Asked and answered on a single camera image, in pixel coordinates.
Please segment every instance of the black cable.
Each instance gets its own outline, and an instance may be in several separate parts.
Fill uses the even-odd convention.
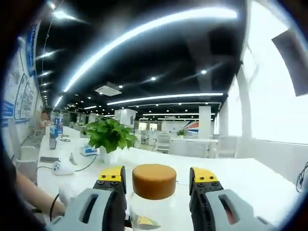
[[[51,221],[52,210],[53,210],[54,204],[56,203],[56,200],[58,199],[58,197],[59,197],[59,194],[56,195],[56,197],[54,198],[54,200],[53,200],[53,202],[51,204],[50,211],[49,211],[50,221]]]
[[[300,191],[298,190],[298,186],[300,186],[300,189],[302,189],[302,184],[304,182],[304,177],[305,177],[305,170],[308,168],[308,162],[305,164],[304,169],[300,172],[300,174],[298,175],[297,179],[296,179],[296,191],[300,193]]]
[[[97,155],[95,155],[94,159],[92,160],[91,163],[88,164],[88,166],[86,166],[86,167],[84,167],[84,168],[82,168],[82,169],[76,170],[75,172],[79,172],[79,171],[85,170],[87,167],[89,167],[89,166],[94,162],[94,160],[96,159],[96,157],[97,157]]]
[[[48,168],[48,169],[51,169],[51,170],[52,170],[51,167],[47,167],[47,166],[39,166],[39,167],[37,167],[37,170],[38,170],[39,168],[41,168],[41,167]]]

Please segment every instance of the column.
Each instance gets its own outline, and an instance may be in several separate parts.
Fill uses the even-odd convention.
[[[211,107],[199,106],[199,139],[211,138]]]

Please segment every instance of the person's arm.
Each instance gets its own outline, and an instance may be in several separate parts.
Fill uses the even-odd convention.
[[[35,208],[42,210],[44,214],[49,214],[51,204],[54,200],[51,196],[39,189],[26,176],[17,171],[16,187],[24,199]],[[52,210],[52,217],[63,215],[65,206],[60,201],[56,201]]]

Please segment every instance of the green leaves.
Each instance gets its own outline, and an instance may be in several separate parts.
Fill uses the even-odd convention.
[[[85,132],[90,134],[89,145],[99,148],[103,146],[107,153],[115,151],[118,147],[132,147],[137,140],[136,136],[131,135],[132,128],[126,128],[118,121],[107,119],[86,125]]]

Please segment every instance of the bottle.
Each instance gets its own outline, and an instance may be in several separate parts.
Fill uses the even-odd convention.
[[[133,231],[172,231],[176,223],[176,172],[165,165],[137,166],[132,172],[134,193],[129,200]]]

